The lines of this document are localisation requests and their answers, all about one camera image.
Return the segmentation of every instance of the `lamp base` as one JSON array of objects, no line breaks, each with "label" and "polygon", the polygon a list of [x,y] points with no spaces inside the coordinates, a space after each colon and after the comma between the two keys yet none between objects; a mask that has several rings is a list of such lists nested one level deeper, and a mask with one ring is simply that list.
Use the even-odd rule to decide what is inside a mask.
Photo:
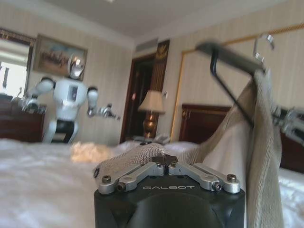
[{"label": "lamp base", "polygon": [[158,114],[147,113],[143,122],[143,130],[145,138],[155,138]]}]

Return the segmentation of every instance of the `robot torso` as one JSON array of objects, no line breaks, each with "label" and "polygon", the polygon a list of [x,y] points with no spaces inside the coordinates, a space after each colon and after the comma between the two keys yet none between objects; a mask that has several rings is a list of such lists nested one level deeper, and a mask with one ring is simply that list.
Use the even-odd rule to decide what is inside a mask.
[{"label": "robot torso", "polygon": [[86,94],[87,87],[81,81],[68,78],[56,81],[54,89],[56,118],[74,121],[80,106],[86,101]]}]

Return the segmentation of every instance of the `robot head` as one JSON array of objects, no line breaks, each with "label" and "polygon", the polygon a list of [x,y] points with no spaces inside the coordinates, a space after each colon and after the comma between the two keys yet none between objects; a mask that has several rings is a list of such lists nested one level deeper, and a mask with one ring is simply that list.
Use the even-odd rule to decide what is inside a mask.
[{"label": "robot head", "polygon": [[80,80],[85,65],[85,60],[82,57],[72,54],[67,63],[69,77],[75,80]]}]

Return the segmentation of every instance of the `metal hook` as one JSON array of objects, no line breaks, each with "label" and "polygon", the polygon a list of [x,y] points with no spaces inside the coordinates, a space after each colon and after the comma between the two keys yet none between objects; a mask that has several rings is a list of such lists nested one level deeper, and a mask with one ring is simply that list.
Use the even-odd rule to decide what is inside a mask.
[{"label": "metal hook", "polygon": [[254,45],[254,48],[253,48],[253,56],[257,60],[259,60],[260,62],[263,63],[265,58],[263,56],[261,56],[261,54],[257,53],[257,43],[258,43],[259,39],[266,39],[270,43],[270,46],[271,46],[272,50],[275,49],[275,43],[274,43],[273,36],[271,36],[270,34],[262,34],[262,35],[260,35],[259,37],[256,38],[255,45]]}]

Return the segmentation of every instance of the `framed painting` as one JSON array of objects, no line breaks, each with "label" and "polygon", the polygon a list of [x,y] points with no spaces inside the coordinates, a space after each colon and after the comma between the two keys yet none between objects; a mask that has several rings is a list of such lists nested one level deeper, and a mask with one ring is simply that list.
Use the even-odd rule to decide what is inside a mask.
[{"label": "framed painting", "polygon": [[67,76],[67,63],[74,54],[86,62],[87,49],[38,34],[33,70],[56,76]]}]

